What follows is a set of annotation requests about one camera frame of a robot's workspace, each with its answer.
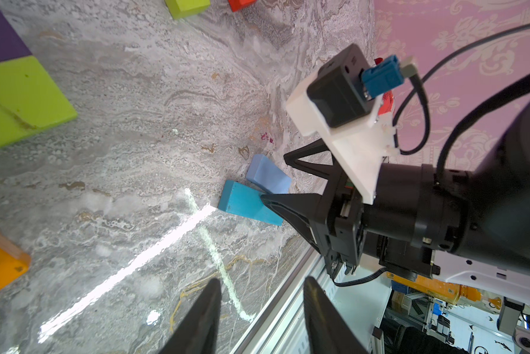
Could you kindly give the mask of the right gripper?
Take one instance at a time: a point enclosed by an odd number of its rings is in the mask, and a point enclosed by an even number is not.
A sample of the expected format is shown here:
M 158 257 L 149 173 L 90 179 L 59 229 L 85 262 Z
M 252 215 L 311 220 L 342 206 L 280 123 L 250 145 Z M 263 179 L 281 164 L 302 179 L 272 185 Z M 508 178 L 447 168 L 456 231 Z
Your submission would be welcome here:
M 264 194 L 261 201 L 323 256 L 326 271 L 335 280 L 343 268 L 349 274 L 359 265 L 365 245 L 364 203 L 344 172 L 331 174 L 332 165 L 303 160 L 327 151 L 328 146 L 318 139 L 284 154 L 284 162 L 291 168 L 328 179 L 322 196 Z

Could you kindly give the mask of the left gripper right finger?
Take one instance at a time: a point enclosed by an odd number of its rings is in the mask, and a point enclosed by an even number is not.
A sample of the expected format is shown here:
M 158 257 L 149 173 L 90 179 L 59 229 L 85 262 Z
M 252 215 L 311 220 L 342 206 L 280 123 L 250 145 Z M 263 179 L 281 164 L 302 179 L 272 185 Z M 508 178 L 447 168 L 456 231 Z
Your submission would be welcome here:
M 310 353 L 368 353 L 313 277 L 303 283 Z

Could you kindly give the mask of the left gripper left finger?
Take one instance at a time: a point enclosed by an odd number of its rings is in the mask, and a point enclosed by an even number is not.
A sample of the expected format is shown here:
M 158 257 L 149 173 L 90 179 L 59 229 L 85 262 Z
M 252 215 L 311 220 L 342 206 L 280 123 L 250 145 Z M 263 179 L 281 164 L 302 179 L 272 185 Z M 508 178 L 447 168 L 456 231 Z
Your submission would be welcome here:
M 221 301 L 221 283 L 213 278 L 159 353 L 215 353 Z

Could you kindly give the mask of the light blue block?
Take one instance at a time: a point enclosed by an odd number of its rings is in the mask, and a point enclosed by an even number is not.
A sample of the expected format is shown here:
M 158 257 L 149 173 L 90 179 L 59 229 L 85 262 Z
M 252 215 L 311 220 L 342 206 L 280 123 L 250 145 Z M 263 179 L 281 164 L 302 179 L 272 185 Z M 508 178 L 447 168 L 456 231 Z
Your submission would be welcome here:
M 269 194 L 287 194 L 292 179 L 263 154 L 253 156 L 246 179 Z

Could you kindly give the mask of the teal block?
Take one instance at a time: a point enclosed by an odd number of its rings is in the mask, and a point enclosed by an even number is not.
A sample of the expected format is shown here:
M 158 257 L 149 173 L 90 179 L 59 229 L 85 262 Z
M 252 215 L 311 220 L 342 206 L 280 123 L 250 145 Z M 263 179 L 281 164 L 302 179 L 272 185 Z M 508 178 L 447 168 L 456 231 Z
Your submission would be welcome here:
M 218 209 L 232 215 L 281 226 L 283 218 L 261 201 L 262 192 L 237 181 L 227 180 L 222 190 Z

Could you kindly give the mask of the red block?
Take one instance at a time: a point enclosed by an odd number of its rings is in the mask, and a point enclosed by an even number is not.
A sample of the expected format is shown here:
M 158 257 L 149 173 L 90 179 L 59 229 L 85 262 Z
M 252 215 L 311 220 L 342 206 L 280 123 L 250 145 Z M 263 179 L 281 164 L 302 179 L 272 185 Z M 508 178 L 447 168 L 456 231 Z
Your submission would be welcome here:
M 233 12 L 243 10 L 244 8 L 250 7 L 255 4 L 257 0 L 228 0 L 230 8 Z

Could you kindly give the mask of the lime green block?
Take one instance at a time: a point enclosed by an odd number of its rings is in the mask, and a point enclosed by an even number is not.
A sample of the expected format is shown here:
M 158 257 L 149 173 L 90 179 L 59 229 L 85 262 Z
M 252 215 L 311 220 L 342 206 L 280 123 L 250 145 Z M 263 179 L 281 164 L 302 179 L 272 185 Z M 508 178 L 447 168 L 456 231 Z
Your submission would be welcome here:
M 206 11 L 210 0 L 165 0 L 173 19 L 183 19 Z
M 0 63 L 0 148 L 78 116 L 33 56 Z

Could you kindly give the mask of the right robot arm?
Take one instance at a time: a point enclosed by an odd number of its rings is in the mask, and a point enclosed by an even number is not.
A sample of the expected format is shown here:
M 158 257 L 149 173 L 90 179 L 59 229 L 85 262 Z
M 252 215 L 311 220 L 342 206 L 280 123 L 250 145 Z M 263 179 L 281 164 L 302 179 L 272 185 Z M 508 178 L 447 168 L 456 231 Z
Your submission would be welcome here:
M 473 172 L 446 169 L 455 141 L 479 119 L 530 93 L 530 74 L 456 125 L 437 165 L 385 163 L 376 196 L 364 202 L 343 168 L 305 157 L 322 140 L 287 153 L 301 171 L 325 178 L 322 194 L 269 194 L 261 200 L 324 260 L 331 278 L 352 273 L 362 255 L 383 271 L 491 291 L 530 305 L 530 103 Z

